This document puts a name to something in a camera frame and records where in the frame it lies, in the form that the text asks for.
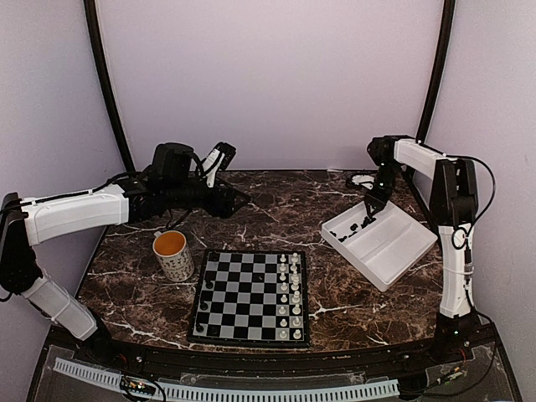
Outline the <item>white plastic tray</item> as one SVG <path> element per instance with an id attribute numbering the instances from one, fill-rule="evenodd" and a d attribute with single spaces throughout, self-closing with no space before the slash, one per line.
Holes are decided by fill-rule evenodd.
<path id="1" fill-rule="evenodd" d="M 330 229 L 363 221 L 361 202 L 322 224 L 322 237 L 380 291 L 387 291 L 436 243 L 437 235 L 403 209 L 388 202 L 376 220 L 353 238 L 340 243 Z"/>

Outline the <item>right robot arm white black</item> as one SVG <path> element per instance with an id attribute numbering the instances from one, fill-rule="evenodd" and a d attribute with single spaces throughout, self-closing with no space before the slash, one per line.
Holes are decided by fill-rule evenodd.
<path id="1" fill-rule="evenodd" d="M 432 181 L 429 211 L 437 225 L 443 257 L 440 314 L 461 318 L 474 310 L 472 299 L 472 230 L 478 212 L 478 160 L 448 155 L 408 136 L 375 137 L 367 152 L 378 166 L 374 184 L 364 197 L 365 225 L 376 220 L 394 191 L 395 175 L 412 168 Z"/>

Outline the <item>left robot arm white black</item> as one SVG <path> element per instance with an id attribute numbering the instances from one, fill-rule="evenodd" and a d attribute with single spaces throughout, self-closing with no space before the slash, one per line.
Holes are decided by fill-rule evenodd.
<path id="1" fill-rule="evenodd" d="M 20 295 L 85 342 L 85 351 L 100 365 L 118 358 L 105 325 L 83 304 L 39 268 L 34 246 L 62 235 L 102 226 L 145 221 L 171 209 L 203 209 L 228 218 L 249 197 L 218 178 L 234 159 L 236 149 L 218 143 L 199 158 L 179 143 L 156 147 L 143 171 L 119 173 L 97 188 L 44 198 L 10 193 L 1 206 L 1 287 Z"/>

